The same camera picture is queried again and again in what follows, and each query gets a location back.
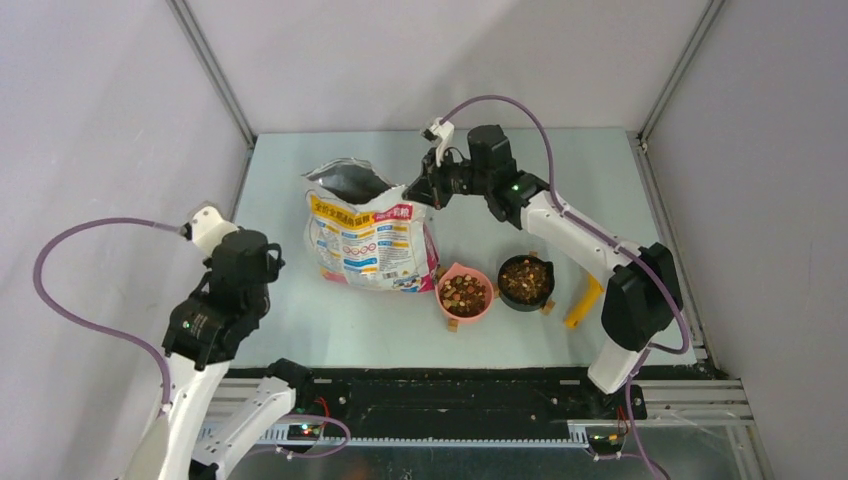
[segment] pink bowl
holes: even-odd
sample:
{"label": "pink bowl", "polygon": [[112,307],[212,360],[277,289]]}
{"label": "pink bowl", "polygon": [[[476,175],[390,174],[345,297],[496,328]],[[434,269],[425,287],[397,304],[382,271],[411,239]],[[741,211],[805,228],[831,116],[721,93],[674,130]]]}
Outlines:
{"label": "pink bowl", "polygon": [[[445,306],[442,305],[441,298],[439,298],[439,292],[442,291],[442,286],[445,284],[445,282],[456,277],[457,275],[471,275],[472,277],[476,278],[477,281],[479,281],[484,287],[486,287],[486,293],[484,293],[486,306],[483,308],[483,311],[480,312],[479,315],[476,315],[474,317],[458,317],[448,312]],[[483,318],[483,316],[486,315],[486,312],[489,311],[489,307],[492,306],[492,299],[494,298],[493,292],[494,289],[492,288],[492,282],[490,282],[489,279],[486,278],[485,275],[483,275],[483,273],[478,270],[474,270],[473,268],[468,268],[458,263],[454,263],[451,268],[449,268],[448,271],[445,272],[444,275],[442,275],[442,278],[439,279],[439,284],[436,287],[436,301],[439,304],[439,308],[442,309],[442,313],[446,317],[452,320],[456,320],[459,323],[474,323]]]}

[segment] white cable clip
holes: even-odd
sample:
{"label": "white cable clip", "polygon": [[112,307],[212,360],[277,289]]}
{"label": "white cable clip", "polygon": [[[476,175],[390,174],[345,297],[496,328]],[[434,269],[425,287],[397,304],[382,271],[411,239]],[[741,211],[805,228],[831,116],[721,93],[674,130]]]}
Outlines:
{"label": "white cable clip", "polygon": [[617,238],[617,240],[618,243],[616,243],[615,245],[611,245],[613,253],[618,255],[621,253],[622,248],[627,248],[634,255],[639,255],[639,244],[634,243],[626,238]]}
{"label": "white cable clip", "polygon": [[442,166],[442,158],[453,140],[454,126],[452,123],[442,121],[442,117],[436,117],[433,124],[421,131],[421,136],[430,143],[436,145],[436,166]]}
{"label": "white cable clip", "polygon": [[566,216],[566,212],[571,211],[571,204],[566,202],[565,199],[562,198],[560,196],[560,194],[558,194],[556,192],[550,192],[550,195],[551,195],[551,199],[548,200],[548,203],[551,205],[551,207],[553,207],[554,210],[557,209],[556,206],[554,205],[554,202],[553,202],[553,199],[554,199],[553,196],[554,195],[556,195],[556,199],[559,200],[559,204],[562,205],[562,210],[557,212],[557,214],[560,216],[560,218],[564,218],[568,221],[572,221],[571,219],[568,218],[568,216]]}

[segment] wire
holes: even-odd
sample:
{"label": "wire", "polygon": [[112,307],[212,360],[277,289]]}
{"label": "wire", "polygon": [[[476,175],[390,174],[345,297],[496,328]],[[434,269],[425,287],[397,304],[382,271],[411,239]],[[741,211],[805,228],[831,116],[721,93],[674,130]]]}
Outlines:
{"label": "wire", "polygon": [[[621,406],[618,407],[617,413],[618,413],[618,425],[617,425],[618,435],[621,436],[621,437],[627,436],[627,434],[630,433],[630,425],[627,423],[627,414],[624,413],[624,409]],[[621,424],[622,423],[624,424],[624,428],[625,428],[624,432],[621,431]]]}
{"label": "wire", "polygon": [[548,160],[548,185],[550,186],[551,203],[553,204],[557,213],[559,213],[560,216],[571,220],[572,223],[578,225],[583,230],[586,230],[587,232],[591,233],[597,239],[601,240],[602,242],[606,243],[608,246],[615,249],[615,251],[621,252],[625,257],[630,259],[639,268],[641,268],[645,272],[645,274],[648,275],[648,277],[651,279],[651,281],[654,283],[654,285],[656,285],[657,289],[660,291],[660,294],[662,294],[663,299],[666,301],[666,303],[668,304],[668,307],[671,309],[671,312],[674,315],[674,319],[677,322],[677,327],[680,329],[680,336],[681,336],[681,339],[682,339],[680,348],[667,347],[665,345],[661,345],[661,344],[657,344],[657,343],[653,343],[653,342],[649,343],[647,345],[647,348],[645,349],[644,353],[640,357],[639,361],[636,362],[636,365],[631,370],[630,374],[627,377],[627,382],[625,383],[625,397],[627,398],[627,414],[630,418],[631,429],[633,430],[633,437],[636,439],[636,445],[639,447],[639,453],[642,457],[642,460],[645,463],[645,466],[648,467],[648,470],[654,475],[654,477],[657,477],[660,471],[665,472],[665,470],[662,470],[662,467],[660,467],[659,470],[654,468],[654,465],[656,464],[656,462],[654,462],[653,460],[651,460],[650,457],[648,457],[647,453],[645,452],[645,448],[642,445],[642,441],[639,438],[639,434],[636,431],[636,423],[635,423],[634,418],[633,418],[633,407],[630,404],[630,387],[631,387],[631,382],[632,382],[633,377],[636,376],[636,374],[639,372],[639,368],[641,368],[642,364],[645,363],[645,359],[647,358],[648,353],[650,352],[651,349],[656,349],[656,350],[660,350],[660,351],[675,354],[675,355],[682,355],[682,354],[686,353],[687,351],[689,351],[689,346],[690,346],[691,340],[689,339],[689,329],[686,326],[686,322],[683,320],[683,314],[680,311],[680,308],[677,307],[677,302],[674,301],[674,298],[672,297],[671,292],[669,292],[668,288],[665,286],[662,279],[660,279],[660,277],[653,271],[653,269],[651,269],[651,267],[649,267],[644,261],[642,261],[642,259],[639,258],[638,255],[636,255],[635,253],[631,252],[628,248],[621,245],[621,242],[617,241],[614,237],[607,235],[606,233],[604,233],[602,230],[595,227],[591,223],[589,223],[586,220],[578,217],[570,209],[566,209],[565,206],[562,205],[562,203],[559,201],[559,194],[557,193],[556,184],[554,183],[556,181],[556,178],[555,178],[555,175],[554,175],[554,154],[553,154],[553,149],[551,148],[551,142],[548,139],[548,134],[545,132],[545,128],[542,126],[542,122],[539,121],[539,119],[530,111],[530,109],[525,107],[521,102],[519,102],[515,99],[512,99],[512,98],[503,96],[503,95],[480,95],[480,96],[477,96],[477,97],[470,98],[470,99],[460,103],[456,107],[454,107],[453,110],[451,110],[450,112],[448,112],[447,115],[442,117],[442,120],[440,121],[440,123],[443,124],[446,121],[450,120],[451,118],[453,118],[454,115],[459,113],[465,107],[472,105],[474,103],[480,102],[480,101],[484,101],[484,100],[497,100],[497,101],[501,101],[501,102],[506,102],[506,103],[509,103],[511,105],[514,105],[519,110],[521,110],[525,114],[527,114],[527,116],[530,118],[530,120],[533,122],[533,124],[539,130],[539,134],[542,136],[542,142],[544,142],[544,144],[545,144],[545,155],[547,156],[547,160]]}
{"label": "wire", "polygon": [[455,151],[457,153],[457,155],[459,155],[459,158],[462,159],[462,161],[468,160],[468,158],[466,158],[465,155],[462,154],[462,151],[460,149],[456,148],[456,147],[448,147],[445,150],[445,153],[450,152],[451,150]]}
{"label": "wire", "polygon": [[[171,373],[168,370],[168,363],[165,361],[165,357],[159,353],[159,350],[151,345],[150,343],[142,340],[135,335],[131,335],[126,332],[122,332],[120,330],[116,330],[114,328],[106,327],[103,325],[98,325],[94,322],[88,321],[70,310],[66,309],[62,305],[59,304],[53,297],[47,293],[47,290],[44,288],[44,262],[47,260],[47,256],[50,255],[50,252],[53,251],[60,243],[65,241],[68,237],[76,235],[82,231],[95,228],[102,227],[105,225],[116,225],[116,224],[130,224],[130,225],[141,225],[144,227],[151,227],[157,230],[163,230],[170,233],[179,232],[179,227],[174,227],[172,225],[165,225],[163,223],[157,223],[151,220],[143,220],[140,218],[132,218],[132,217],[112,217],[112,218],[103,218],[101,220],[94,220],[91,222],[86,222],[79,224],[75,227],[71,227],[64,232],[53,237],[46,245],[41,249],[38,253],[38,257],[35,259],[35,266],[32,269],[32,283],[35,286],[35,292],[38,294],[39,298],[54,312],[59,315],[65,317],[71,322],[89,330],[93,330],[98,333],[102,333],[105,335],[109,335],[110,337],[119,338],[121,340],[126,340],[133,345],[143,349],[147,352],[153,360],[156,361],[156,365],[159,367],[159,373],[162,375],[162,405],[170,404],[171,402]],[[160,409],[159,415],[162,415],[164,410]]]}
{"label": "wire", "polygon": [[556,182],[556,176],[554,175],[553,148],[551,148],[551,142],[550,142],[550,139],[548,138],[547,132],[545,132],[545,127],[542,126],[542,122],[539,121],[539,118],[536,117],[536,115],[534,115],[533,112],[531,112],[529,108],[524,106],[518,100],[515,100],[515,99],[510,98],[510,97],[506,97],[506,96],[503,96],[503,95],[480,95],[480,96],[477,96],[477,97],[469,98],[468,100],[466,100],[466,101],[460,103],[459,105],[457,105],[456,107],[454,107],[450,112],[448,112],[447,115],[442,117],[440,123],[443,124],[443,123],[447,122],[448,120],[453,118],[457,113],[459,113],[460,111],[465,109],[465,107],[468,107],[469,105],[472,105],[472,104],[477,103],[477,102],[482,102],[484,100],[497,100],[497,101],[509,103],[510,105],[517,107],[519,110],[524,112],[530,118],[530,120],[533,122],[533,124],[539,130],[539,134],[542,136],[542,142],[545,144],[545,155],[546,155],[547,160],[548,160],[548,184],[550,185],[550,191],[551,191],[551,203],[553,203],[554,208],[556,208],[557,212],[561,216],[564,216],[564,217],[568,218],[569,220],[571,220],[573,223],[576,223],[581,228],[588,231],[589,233],[591,233],[592,235],[597,237],[599,240],[601,240],[604,243],[606,243],[607,245],[609,245],[610,247],[616,248],[618,251],[623,253],[624,256],[629,258],[636,265],[638,265],[639,268],[644,270],[645,273],[648,275],[648,277],[651,279],[651,281],[653,281],[654,284],[657,286],[657,288],[659,289],[660,293],[663,296],[663,299],[665,299],[666,303],[668,303],[668,306],[671,309],[672,314],[674,314],[674,318],[677,321],[677,326],[680,328],[680,333],[681,333],[681,336],[683,338],[683,344],[681,345],[680,348],[671,348],[671,347],[667,347],[665,345],[659,345],[659,344],[655,344],[655,343],[651,343],[649,346],[651,348],[656,349],[656,350],[661,350],[663,352],[667,352],[667,353],[671,353],[671,354],[677,354],[677,355],[680,355],[680,354],[683,354],[683,353],[686,353],[687,351],[689,351],[689,344],[690,344],[689,333],[688,333],[688,328],[686,327],[686,322],[683,320],[683,314],[680,312],[680,309],[677,307],[677,303],[674,301],[674,298],[671,296],[671,292],[668,291],[668,288],[666,288],[665,284],[662,282],[662,280],[659,278],[659,276],[657,276],[657,274],[654,273],[654,271],[645,262],[643,262],[642,259],[640,259],[638,255],[634,254],[629,249],[621,246],[620,242],[618,242],[615,238],[610,237],[609,235],[607,235],[606,233],[604,233],[603,231],[601,231],[600,229],[598,229],[597,227],[595,227],[591,223],[589,223],[589,222],[583,220],[582,218],[578,217],[577,215],[572,213],[570,210],[567,210],[562,205],[562,203],[559,201],[559,194],[557,193],[556,183],[555,183]]}
{"label": "wire", "polygon": [[[592,447],[589,447],[586,450],[583,450],[583,452],[586,453],[586,455],[589,455],[590,457],[592,457],[595,461],[598,461],[598,460],[621,460],[622,458],[637,458],[637,459],[642,458],[639,455],[636,455],[635,453],[598,455],[597,453],[595,453],[594,450],[592,450]],[[659,471],[659,473],[661,473],[665,477],[665,480],[671,480],[671,475],[669,475],[668,472],[664,468],[662,468],[662,465],[655,462],[654,460],[651,460],[651,464]]]}
{"label": "wire", "polygon": [[[323,407],[324,407],[324,416],[325,416],[325,417],[329,417],[329,416],[330,416],[330,406],[329,406],[329,405],[327,405],[327,400],[325,400],[325,399],[324,399],[324,397],[318,397],[318,398],[316,398],[316,399],[315,399],[315,403],[317,403],[317,404],[319,404],[319,405],[321,405],[321,406],[323,406]],[[322,424],[321,424],[321,428],[322,428],[322,429],[323,429],[324,427],[326,427],[326,426],[327,426],[327,422],[324,422],[324,423],[322,423]]]}
{"label": "wire", "polygon": [[281,420],[288,425],[292,425],[292,424],[295,424],[295,423],[305,423],[305,422],[332,423],[333,425],[342,429],[342,431],[345,434],[345,438],[344,438],[344,440],[342,441],[341,444],[336,445],[335,447],[331,448],[330,450],[327,450],[326,452],[321,452],[321,453],[292,452],[291,450],[286,450],[281,445],[277,444],[277,445],[274,445],[273,447],[268,446],[268,447],[262,447],[262,448],[254,449],[254,450],[248,452],[244,456],[244,458],[252,457],[254,455],[259,455],[259,454],[262,454],[262,453],[285,454],[289,458],[322,458],[322,457],[328,457],[328,456],[330,456],[334,453],[339,452],[340,450],[344,449],[345,447],[347,447],[347,445],[350,443],[350,440],[351,440],[350,429],[347,428],[347,425],[345,425],[341,420],[336,420],[335,418],[322,417],[322,416],[319,416],[319,415],[286,415]]}

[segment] pet food bag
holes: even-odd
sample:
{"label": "pet food bag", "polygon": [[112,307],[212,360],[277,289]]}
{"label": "pet food bag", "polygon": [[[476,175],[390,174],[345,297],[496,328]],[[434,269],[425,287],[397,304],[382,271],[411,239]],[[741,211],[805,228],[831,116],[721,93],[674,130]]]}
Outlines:
{"label": "pet food bag", "polygon": [[370,290],[433,290],[438,255],[430,207],[404,200],[406,187],[364,160],[333,160],[303,177],[310,212],[304,237],[324,278]]}

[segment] kibble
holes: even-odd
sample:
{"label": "kibble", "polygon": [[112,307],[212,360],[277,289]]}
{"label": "kibble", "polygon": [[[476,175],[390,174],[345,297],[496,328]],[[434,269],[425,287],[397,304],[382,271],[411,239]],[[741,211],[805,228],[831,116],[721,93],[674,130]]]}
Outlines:
{"label": "kibble", "polygon": [[501,274],[500,286],[510,298],[527,305],[551,293],[547,268],[529,259],[508,265]]}
{"label": "kibble", "polygon": [[459,317],[475,317],[486,308],[486,287],[471,275],[446,280],[439,291],[445,310]]}

